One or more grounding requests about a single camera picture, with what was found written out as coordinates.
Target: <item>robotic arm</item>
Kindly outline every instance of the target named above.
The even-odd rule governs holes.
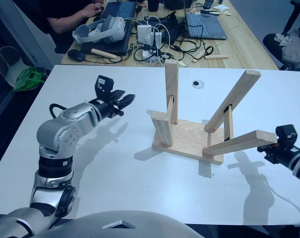
[[[273,164],[282,164],[293,171],[300,179],[300,149],[294,144],[298,138],[293,125],[283,125],[276,128],[278,143],[258,147],[259,152],[265,152],[266,160]]]
[[[68,108],[43,123],[37,132],[39,170],[35,173],[30,207],[17,209],[0,219],[0,237],[33,236],[52,227],[72,209],[76,189],[71,185],[72,162],[78,140],[98,122],[116,115],[132,103],[135,95],[119,100],[125,91],[112,92],[112,79],[99,76],[96,99]]]

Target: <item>person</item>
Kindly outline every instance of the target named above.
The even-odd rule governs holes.
[[[282,70],[300,71],[300,28],[289,32],[287,35],[268,34],[263,39],[263,44],[269,52],[284,65]]]
[[[57,53],[66,53],[73,43],[72,32],[89,17],[101,12],[104,0],[39,0],[51,28]]]

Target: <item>laptop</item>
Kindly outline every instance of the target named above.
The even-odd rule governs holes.
[[[108,15],[122,18],[134,17],[136,1],[109,2],[101,17],[106,19]]]
[[[227,39],[227,36],[223,28],[221,27],[217,16],[203,14],[187,14],[185,1],[186,0],[183,0],[183,10],[189,37],[217,40]]]

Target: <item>wooden plank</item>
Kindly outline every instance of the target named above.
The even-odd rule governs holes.
[[[173,145],[172,129],[170,123],[170,116],[167,113],[153,111],[151,120],[159,135],[159,140],[166,146]]]
[[[207,133],[207,147],[211,146],[211,132]]]
[[[97,50],[97,49],[91,49],[91,53],[93,53],[95,55],[99,55],[99,56],[104,56],[104,57],[107,57],[107,58],[111,58],[113,60],[117,59],[117,55],[113,55],[111,53],[107,53],[105,51],[100,51],[100,50]]]
[[[276,134],[262,130],[255,130],[248,134],[204,148],[203,154],[216,156],[273,143],[277,143]]]
[[[223,155],[209,156],[202,153],[202,148],[207,147],[208,134],[204,131],[204,124],[187,120],[180,120],[178,124],[172,124],[173,145],[166,146],[160,140],[158,131],[155,133],[152,147],[176,155],[189,157],[221,165]],[[211,137],[211,145],[224,141],[224,130],[220,128]]]
[[[165,67],[166,106],[168,107],[170,96],[173,96],[173,109],[171,123],[178,123],[178,89],[179,89],[179,62],[167,59]]]
[[[195,58],[200,58],[200,57],[202,57],[204,54],[205,54],[205,50],[199,52],[199,53],[195,56]],[[192,62],[193,62],[193,63],[196,63],[197,61],[198,61],[198,59],[192,59]]]
[[[224,113],[224,138],[225,141],[234,138],[233,110],[231,105],[228,105],[228,109]]]
[[[224,111],[228,105],[232,105],[232,110],[244,98],[249,90],[260,78],[261,73],[254,70],[245,70],[236,85],[227,95],[223,103],[219,106],[213,117],[209,120],[205,127],[205,131],[215,132],[224,121]]]
[[[205,60],[221,60],[221,59],[228,59],[228,55],[209,55],[204,57]]]
[[[169,120],[171,122],[171,116],[172,116],[172,109],[173,109],[173,96],[171,95],[170,96],[170,99],[169,99],[169,103],[168,103],[168,108],[166,110],[166,113],[168,114],[169,116]]]

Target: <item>person's hand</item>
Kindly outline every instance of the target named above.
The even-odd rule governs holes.
[[[94,2],[94,3],[100,3],[100,4],[104,4],[104,0],[92,0],[92,2]]]
[[[101,12],[100,3],[88,4],[85,8],[81,10],[81,13],[84,17],[92,17],[97,13]]]

